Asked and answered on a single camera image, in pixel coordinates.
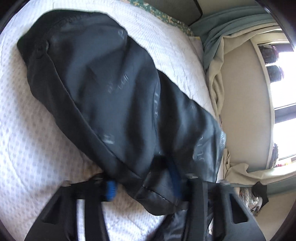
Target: white quilt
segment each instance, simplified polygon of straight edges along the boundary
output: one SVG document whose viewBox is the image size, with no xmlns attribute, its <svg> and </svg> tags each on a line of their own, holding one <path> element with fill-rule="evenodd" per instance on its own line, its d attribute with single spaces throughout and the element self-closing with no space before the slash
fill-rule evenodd
<svg viewBox="0 0 296 241">
<path fill-rule="evenodd" d="M 100 171 L 32 96 L 16 47 L 38 17 L 55 8 L 107 13 L 148 50 L 157 69 L 213 114 L 201 62 L 189 38 L 178 28 L 117 0 L 29 1 L 0 35 L 0 220 L 16 241 L 24 240 L 63 180 L 80 182 Z M 78 207 L 79 239 L 85 240 L 83 202 Z M 163 220 L 149 214 L 122 187 L 113 202 L 104 204 L 104 217 L 111 241 L 144 241 Z"/>
</svg>

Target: blue rubber tip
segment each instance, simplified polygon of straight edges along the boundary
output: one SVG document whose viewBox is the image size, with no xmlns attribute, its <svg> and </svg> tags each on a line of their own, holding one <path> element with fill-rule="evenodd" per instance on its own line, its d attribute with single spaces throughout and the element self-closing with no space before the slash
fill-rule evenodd
<svg viewBox="0 0 296 241">
<path fill-rule="evenodd" d="M 107 181 L 106 182 L 107 185 L 107 189 L 106 189 L 106 200 L 108 202 L 111 202 L 115 196 L 116 196 L 116 192 L 117 192 L 117 183 L 115 181 Z"/>
</svg>

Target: wall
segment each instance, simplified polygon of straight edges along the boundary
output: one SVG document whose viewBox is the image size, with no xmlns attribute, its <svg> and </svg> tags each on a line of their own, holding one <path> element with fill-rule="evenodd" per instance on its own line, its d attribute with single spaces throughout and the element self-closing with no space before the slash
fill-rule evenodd
<svg viewBox="0 0 296 241">
<path fill-rule="evenodd" d="M 251 43 L 224 56 L 221 69 L 225 98 L 221 111 L 232 164 L 265 169 L 271 140 L 270 100 L 263 69 Z"/>
<path fill-rule="evenodd" d="M 278 231 L 295 200 L 296 192 L 273 196 L 259 212 L 256 220 L 267 241 Z"/>
<path fill-rule="evenodd" d="M 226 10 L 234 7 L 253 6 L 257 5 L 255 0 L 197 0 L 203 16 Z"/>
</svg>

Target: white bedspread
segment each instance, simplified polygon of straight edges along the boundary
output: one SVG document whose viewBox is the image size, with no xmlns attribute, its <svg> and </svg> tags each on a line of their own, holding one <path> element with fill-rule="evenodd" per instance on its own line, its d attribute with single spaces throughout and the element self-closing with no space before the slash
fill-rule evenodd
<svg viewBox="0 0 296 241">
<path fill-rule="evenodd" d="M 213 114 L 201 62 L 178 28 L 117 0 L 29 1 L 0 35 L 0 219 L 16 241 L 24 240 L 63 180 L 80 182 L 100 171 L 32 96 L 16 47 L 38 17 L 55 8 L 107 13 L 148 50 L 159 70 Z M 83 213 L 83 203 L 78 206 L 78 213 Z M 111 241 L 146 240 L 163 220 L 149 214 L 122 187 L 113 202 L 104 204 L 104 217 Z M 85 240 L 81 215 L 78 223 L 79 238 Z"/>
</svg>

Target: black cloth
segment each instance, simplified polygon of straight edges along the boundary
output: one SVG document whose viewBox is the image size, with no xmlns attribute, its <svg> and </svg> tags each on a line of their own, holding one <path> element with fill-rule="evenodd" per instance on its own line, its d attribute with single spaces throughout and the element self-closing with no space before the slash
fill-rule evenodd
<svg viewBox="0 0 296 241">
<path fill-rule="evenodd" d="M 151 214 L 187 207 L 181 179 L 215 182 L 225 135 L 109 16 L 54 10 L 17 43 L 31 92 L 62 132 Z"/>
</svg>

